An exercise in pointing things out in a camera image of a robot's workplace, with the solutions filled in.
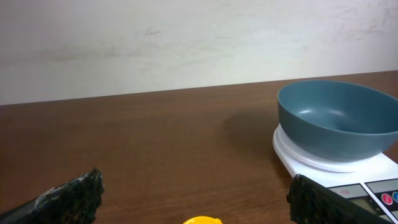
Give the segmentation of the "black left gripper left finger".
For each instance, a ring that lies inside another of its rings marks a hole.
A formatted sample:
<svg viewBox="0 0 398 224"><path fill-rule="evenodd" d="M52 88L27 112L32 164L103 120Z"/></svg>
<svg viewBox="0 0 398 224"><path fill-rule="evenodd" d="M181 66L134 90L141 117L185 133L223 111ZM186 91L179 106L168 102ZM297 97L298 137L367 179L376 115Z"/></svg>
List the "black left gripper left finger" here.
<svg viewBox="0 0 398 224"><path fill-rule="evenodd" d="M103 175L96 168L1 214L4 224L93 223L102 204Z"/></svg>

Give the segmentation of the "yellow plastic scoop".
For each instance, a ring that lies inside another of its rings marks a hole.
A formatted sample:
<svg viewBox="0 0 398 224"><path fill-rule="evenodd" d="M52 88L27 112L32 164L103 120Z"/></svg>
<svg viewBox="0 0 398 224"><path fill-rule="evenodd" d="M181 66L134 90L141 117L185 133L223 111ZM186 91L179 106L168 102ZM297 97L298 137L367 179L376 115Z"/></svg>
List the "yellow plastic scoop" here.
<svg viewBox="0 0 398 224"><path fill-rule="evenodd" d="M197 216L183 222L183 224L223 224L219 218Z"/></svg>

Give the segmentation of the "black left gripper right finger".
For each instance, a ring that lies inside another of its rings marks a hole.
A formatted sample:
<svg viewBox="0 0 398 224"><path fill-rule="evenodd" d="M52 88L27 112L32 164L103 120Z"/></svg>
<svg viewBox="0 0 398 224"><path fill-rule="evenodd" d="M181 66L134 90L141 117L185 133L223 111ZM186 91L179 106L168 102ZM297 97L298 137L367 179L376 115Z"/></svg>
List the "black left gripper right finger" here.
<svg viewBox="0 0 398 224"><path fill-rule="evenodd" d="M290 220L298 224L390 224L301 174L294 176L287 202Z"/></svg>

